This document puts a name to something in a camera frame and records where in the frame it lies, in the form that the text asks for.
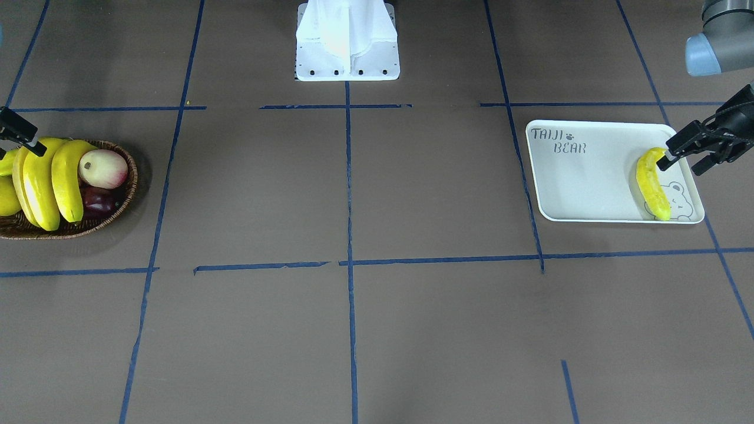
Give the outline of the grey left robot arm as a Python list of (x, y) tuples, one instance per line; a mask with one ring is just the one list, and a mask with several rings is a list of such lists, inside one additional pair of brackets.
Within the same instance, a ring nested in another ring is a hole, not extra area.
[[(701, 32), (686, 41), (689, 75), (711, 76), (752, 67), (752, 1), (706, 1), (701, 19)], [(753, 145), (752, 101), (749, 83), (713, 115), (687, 124), (667, 140), (667, 150), (657, 160), (657, 169), (667, 171), (682, 158), (705, 153), (692, 166), (692, 172), (701, 176), (714, 166), (740, 158)]]

